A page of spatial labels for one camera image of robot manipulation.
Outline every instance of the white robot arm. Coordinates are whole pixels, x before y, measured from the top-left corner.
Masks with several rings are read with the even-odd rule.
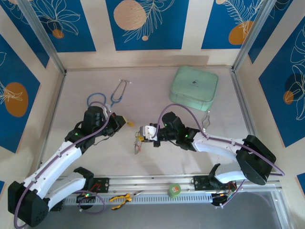
[[[9,186],[9,212],[15,214],[17,209],[18,218],[35,227],[44,220],[55,204],[78,190],[89,190],[93,185],[93,173],[85,168],[77,168],[63,180],[57,181],[57,179],[94,144],[96,137],[111,137],[125,123],[125,119],[115,113],[109,116],[106,123],[102,108],[89,107],[83,121],[68,133],[60,148],[43,166],[22,183],[14,181]]]
[[[213,135],[204,136],[198,129],[185,127],[173,112],[163,115],[162,122],[165,127],[159,128],[158,131],[157,124],[142,126],[138,134],[139,140],[153,142],[154,147],[159,147],[161,141],[176,140],[176,144],[184,150],[210,152],[234,161],[227,165],[216,165],[213,178],[219,183],[214,183],[215,188],[230,181],[244,179],[259,185],[267,182],[272,170],[270,164],[274,163],[276,158],[257,137],[248,135],[245,139],[231,139]],[[255,150],[265,160],[246,148]]]

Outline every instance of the pliers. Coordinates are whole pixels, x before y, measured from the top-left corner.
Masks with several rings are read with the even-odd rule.
[[[127,193],[126,195],[124,196],[115,196],[115,197],[112,197],[109,201],[112,202],[114,201],[115,199],[120,199],[120,198],[126,198],[126,200],[124,200],[119,206],[116,206],[116,207],[112,207],[111,209],[112,210],[117,210],[119,209],[120,207],[122,207],[124,204],[126,204],[127,202],[131,202],[132,201],[132,198],[136,197],[137,195],[141,194],[144,190],[141,190],[141,191],[137,191],[137,192],[134,192],[132,194],[130,193]]]

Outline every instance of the mint green box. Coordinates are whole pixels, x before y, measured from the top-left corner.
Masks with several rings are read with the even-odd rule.
[[[182,66],[173,81],[170,100],[197,110],[208,111],[215,98],[217,84],[216,74]]]

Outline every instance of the wire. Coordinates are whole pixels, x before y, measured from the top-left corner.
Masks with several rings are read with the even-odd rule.
[[[94,95],[97,95],[97,94],[99,94],[99,95],[101,95],[101,96],[104,97],[104,103],[99,102],[99,101],[93,101],[93,102],[89,103],[90,98],[91,98],[92,96],[94,96]],[[92,104],[101,104],[101,105],[103,105],[103,104],[106,103],[106,100],[107,100],[107,98],[106,98],[105,94],[100,93],[100,92],[92,93],[92,94],[89,95],[88,98],[87,98],[87,106],[88,106],[88,107],[89,107],[89,106],[92,106]]]
[[[103,213],[103,212],[105,211],[105,208],[106,208],[105,201],[104,201],[104,199],[103,199],[99,194],[97,194],[97,193],[95,193],[95,192],[87,191],[87,190],[80,190],[80,191],[76,191],[76,192],[74,192],[74,193],[89,193],[89,194],[91,194],[91,195],[93,195],[93,196],[96,196],[96,197],[97,197],[98,199],[100,199],[101,202],[103,203],[103,206],[104,206],[103,209],[100,210],[100,211],[98,211],[98,212],[86,211],[86,210],[84,210],[84,209],[81,209],[81,203],[82,203],[83,200],[86,199],[86,198],[84,198],[84,199],[82,199],[82,200],[78,203],[78,208],[79,208],[82,212],[84,212],[84,213],[86,213],[86,214],[97,215],[97,214],[101,214],[101,213]]]
[[[180,106],[180,107],[184,108],[185,110],[187,110],[187,111],[191,114],[191,116],[194,118],[194,120],[195,120],[195,122],[196,122],[196,124],[197,124],[197,126],[198,126],[198,128],[199,128],[199,131],[201,132],[201,134],[202,134],[205,138],[208,138],[208,139],[211,139],[211,140],[214,140],[214,141],[218,141],[218,142],[225,142],[225,143],[229,143],[229,144],[232,143],[232,141],[230,141],[230,140],[220,139],[220,138],[217,138],[217,137],[210,137],[210,136],[208,136],[207,134],[205,134],[204,131],[203,131],[203,129],[200,127],[200,124],[199,124],[197,118],[195,117],[195,115],[191,112],[191,110],[190,110],[189,108],[187,108],[186,106],[181,105],[181,104],[169,104],[168,106],[166,106],[166,107],[162,110],[162,112],[161,112],[161,114],[160,114],[160,116],[159,116],[159,119],[158,119],[156,133],[154,134],[154,136],[153,136],[152,138],[155,138],[155,137],[157,136],[158,131],[159,131],[159,128],[160,128],[161,119],[162,119],[162,117],[163,117],[165,111],[166,111],[169,107],[171,107],[171,106]],[[270,173],[270,175],[273,175],[273,176],[282,176],[282,177],[285,176],[285,173],[284,173],[283,170],[281,170],[278,166],[276,166],[274,163],[272,163],[270,160],[268,160],[268,159],[265,158],[264,156],[260,155],[260,154],[259,154],[257,151],[255,151],[254,149],[251,149],[250,147],[245,146],[245,145],[240,144],[240,143],[237,143],[237,142],[235,143],[235,145],[240,146],[241,148],[244,148],[244,149],[248,150],[249,152],[254,153],[256,156],[258,156],[258,157],[259,157],[260,159],[262,159],[264,162],[268,163],[269,165],[271,165],[273,168],[275,168],[277,171],[280,172],[280,174],[278,174],[278,173]]]
[[[235,189],[237,189],[237,186],[234,182],[231,182],[233,184],[233,186],[235,187]]]
[[[90,134],[90,135],[87,135],[87,136],[85,136],[85,137],[83,137],[83,138],[81,138],[81,139],[79,139],[79,140],[77,140],[76,142],[74,142],[73,144],[71,144],[70,146],[68,146],[68,147],[66,147],[64,150],[62,150],[61,152],[60,152],[60,156],[58,156],[58,155],[56,155],[48,164],[46,164],[46,166],[35,176],[35,180],[37,180],[37,179],[39,179],[39,177],[41,177],[42,176],[42,174],[59,158],[59,157],[61,157],[64,153],[66,153],[69,149],[71,149],[72,147],[74,147],[74,146],[76,146],[78,143],[80,143],[80,142],[82,142],[82,141],[84,141],[84,140],[86,140],[86,139],[88,139],[88,138],[91,138],[92,136],[94,136],[94,135],[96,135],[96,134],[98,134],[100,131],[102,131],[106,126],[107,126],[107,124],[108,124],[108,122],[109,122],[109,119],[110,119],[110,111],[109,111],[109,109],[108,109],[108,107],[105,105],[105,104],[103,104],[103,103],[101,103],[102,104],[102,106],[103,107],[105,107],[105,109],[106,109],[106,113],[107,113],[107,119],[106,119],[106,121],[105,121],[105,123],[104,123],[104,125],[100,128],[100,129],[98,129],[97,131],[95,131],[94,133],[92,133],[92,134]],[[34,181],[31,181],[30,183],[29,183],[29,185],[25,188],[25,190],[23,191],[23,193],[22,193],[22,195],[21,195],[21,197],[20,197],[20,199],[18,200],[18,203],[17,203],[17,205],[16,205],[16,209],[15,209],[15,214],[14,214],[14,227],[16,228],[16,229],[22,229],[22,228],[24,228],[25,226],[26,226],[26,224],[24,224],[23,226],[18,226],[17,225],[17,220],[18,220],[18,212],[19,212],[19,210],[20,210],[20,206],[21,206],[21,202],[23,201],[23,199],[24,199],[24,197],[25,197],[25,195],[26,195],[26,193],[28,192],[28,190],[30,189],[30,187],[32,187],[32,185],[34,184]]]
[[[219,194],[219,195],[217,195],[217,196],[214,196],[214,197],[212,197],[212,199],[216,199],[216,198],[219,198],[219,197],[223,197],[225,194],[224,193],[222,193],[222,194]]]
[[[168,140],[170,143],[174,144],[175,146],[178,146],[175,142]]]
[[[94,146],[97,146],[97,144],[99,144],[99,143],[102,142],[102,141],[106,141],[106,140],[108,140],[109,138],[110,138],[110,136],[107,137],[107,138],[102,139],[101,141],[99,141],[99,142],[97,142],[97,143],[94,143],[93,145],[94,145]]]
[[[228,197],[228,200],[227,200],[225,203],[223,203],[221,206],[217,206],[216,208],[223,208],[225,205],[227,205],[227,204],[231,201],[231,199],[233,199],[233,197],[237,194],[237,192],[241,189],[241,187],[243,186],[243,184],[244,184],[245,181],[246,181],[246,180],[243,180],[243,181],[241,182],[241,184],[240,184],[240,186],[237,188],[237,190],[236,190],[230,197]]]

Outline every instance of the black cable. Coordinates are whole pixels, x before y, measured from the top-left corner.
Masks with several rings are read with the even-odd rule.
[[[106,141],[106,140],[108,140],[109,138],[110,138],[110,136],[107,137],[107,138],[102,139],[101,141],[99,141],[99,142],[97,142],[97,143],[94,143],[93,145],[94,145],[94,146],[97,146],[97,144],[99,144],[99,143],[102,142],[102,141]]]
[[[175,142],[172,142],[171,140],[168,140],[170,143],[174,144],[175,146],[178,146]]]

